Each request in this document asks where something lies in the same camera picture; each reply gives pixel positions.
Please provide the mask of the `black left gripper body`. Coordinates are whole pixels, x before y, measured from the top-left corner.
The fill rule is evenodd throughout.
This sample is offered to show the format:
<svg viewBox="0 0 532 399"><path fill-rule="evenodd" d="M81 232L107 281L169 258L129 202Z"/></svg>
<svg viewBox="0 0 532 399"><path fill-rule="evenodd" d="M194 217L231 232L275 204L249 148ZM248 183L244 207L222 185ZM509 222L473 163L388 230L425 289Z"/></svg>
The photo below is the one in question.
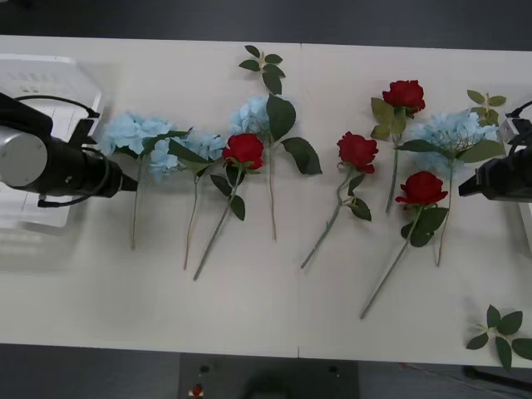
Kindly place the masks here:
<svg viewBox="0 0 532 399"><path fill-rule="evenodd" d="M121 188L122 170L120 166L103 155L99 150L83 148L85 168L81 181L84 196L110 198Z"/></svg>

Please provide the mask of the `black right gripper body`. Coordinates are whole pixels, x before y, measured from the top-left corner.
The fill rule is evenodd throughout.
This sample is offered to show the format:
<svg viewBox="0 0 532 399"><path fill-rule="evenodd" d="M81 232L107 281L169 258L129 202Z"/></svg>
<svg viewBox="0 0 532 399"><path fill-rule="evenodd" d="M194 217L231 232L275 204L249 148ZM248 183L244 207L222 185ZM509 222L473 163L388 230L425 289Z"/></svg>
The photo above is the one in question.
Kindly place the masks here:
<svg viewBox="0 0 532 399"><path fill-rule="evenodd" d="M488 200L531 202L531 148L493 159L477 170L480 192Z"/></svg>

